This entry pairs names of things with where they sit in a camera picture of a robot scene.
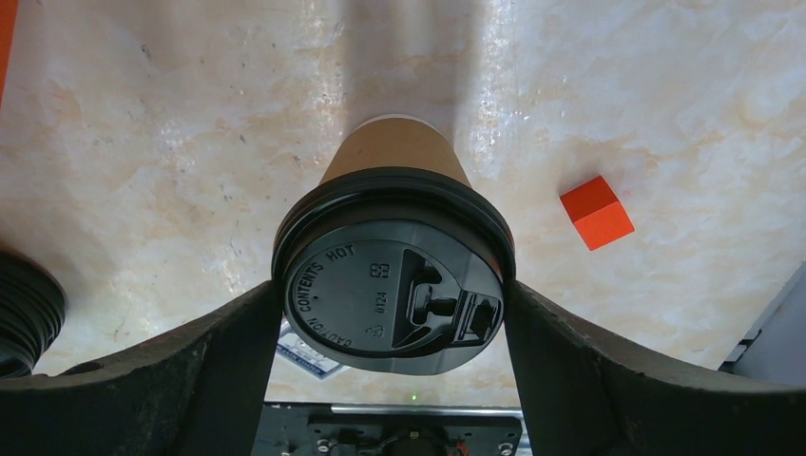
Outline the stack of black cup lids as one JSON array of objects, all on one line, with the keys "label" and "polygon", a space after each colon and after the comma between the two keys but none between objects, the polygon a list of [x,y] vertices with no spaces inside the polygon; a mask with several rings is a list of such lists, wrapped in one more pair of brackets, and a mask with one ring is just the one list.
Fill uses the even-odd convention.
[{"label": "stack of black cup lids", "polygon": [[59,335],[67,299],[58,281],[24,256],[1,253],[1,377],[32,371]]}]

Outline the orange paper bag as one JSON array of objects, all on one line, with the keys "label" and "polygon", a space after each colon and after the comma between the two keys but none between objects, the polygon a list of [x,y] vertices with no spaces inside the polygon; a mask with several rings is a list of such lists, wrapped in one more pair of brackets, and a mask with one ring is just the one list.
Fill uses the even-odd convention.
[{"label": "orange paper bag", "polygon": [[10,48],[18,11],[18,0],[0,1],[0,91],[4,93],[7,78]]}]

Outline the single brown paper cup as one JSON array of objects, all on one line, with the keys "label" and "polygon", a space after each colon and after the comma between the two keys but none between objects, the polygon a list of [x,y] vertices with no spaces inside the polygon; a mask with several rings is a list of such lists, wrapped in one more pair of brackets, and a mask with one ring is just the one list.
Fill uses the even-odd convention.
[{"label": "single brown paper cup", "polygon": [[380,167],[422,169],[470,185],[453,146],[440,131],[421,119],[398,114],[371,118],[349,133],[320,181]]}]

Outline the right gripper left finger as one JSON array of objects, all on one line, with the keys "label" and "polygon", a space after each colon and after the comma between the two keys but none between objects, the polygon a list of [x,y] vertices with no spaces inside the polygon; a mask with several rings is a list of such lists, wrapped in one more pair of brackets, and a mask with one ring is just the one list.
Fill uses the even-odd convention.
[{"label": "right gripper left finger", "polygon": [[1,384],[5,455],[248,455],[282,306],[260,284],[212,313],[60,375]]}]

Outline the single black cup lid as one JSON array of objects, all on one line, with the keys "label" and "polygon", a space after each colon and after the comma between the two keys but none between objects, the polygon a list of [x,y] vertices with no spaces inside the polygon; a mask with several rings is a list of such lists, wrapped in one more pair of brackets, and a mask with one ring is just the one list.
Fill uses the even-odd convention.
[{"label": "single black cup lid", "polygon": [[506,313],[514,240],[470,186],[418,168],[328,180],[278,227],[272,278],[309,347],[365,371],[428,376],[481,353]]}]

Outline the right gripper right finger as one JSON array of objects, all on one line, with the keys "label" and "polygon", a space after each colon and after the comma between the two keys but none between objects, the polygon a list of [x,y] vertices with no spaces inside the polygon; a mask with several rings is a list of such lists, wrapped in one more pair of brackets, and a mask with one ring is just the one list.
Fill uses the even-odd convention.
[{"label": "right gripper right finger", "polygon": [[506,285],[506,336],[537,455],[801,455],[805,391],[650,350]]}]

